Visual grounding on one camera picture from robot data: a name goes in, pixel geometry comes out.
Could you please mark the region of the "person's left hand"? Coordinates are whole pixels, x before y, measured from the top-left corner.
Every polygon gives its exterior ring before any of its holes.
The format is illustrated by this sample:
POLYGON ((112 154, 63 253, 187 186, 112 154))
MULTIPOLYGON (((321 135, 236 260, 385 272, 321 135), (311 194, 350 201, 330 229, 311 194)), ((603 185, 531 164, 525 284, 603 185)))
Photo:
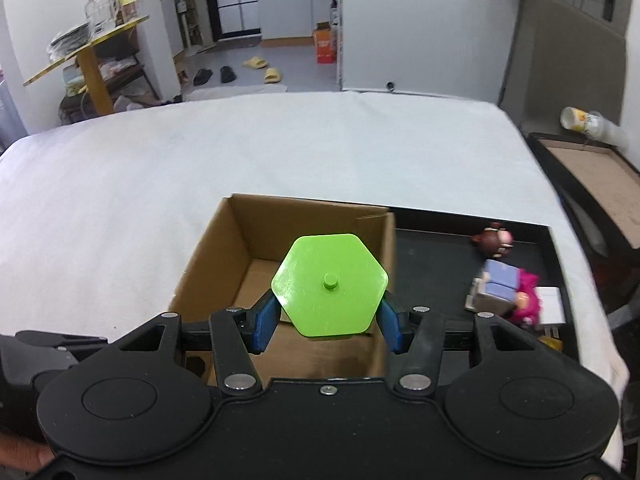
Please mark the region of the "person's left hand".
POLYGON ((0 463, 26 472, 36 472, 54 460, 51 449, 41 443, 14 436, 0 434, 0 463))

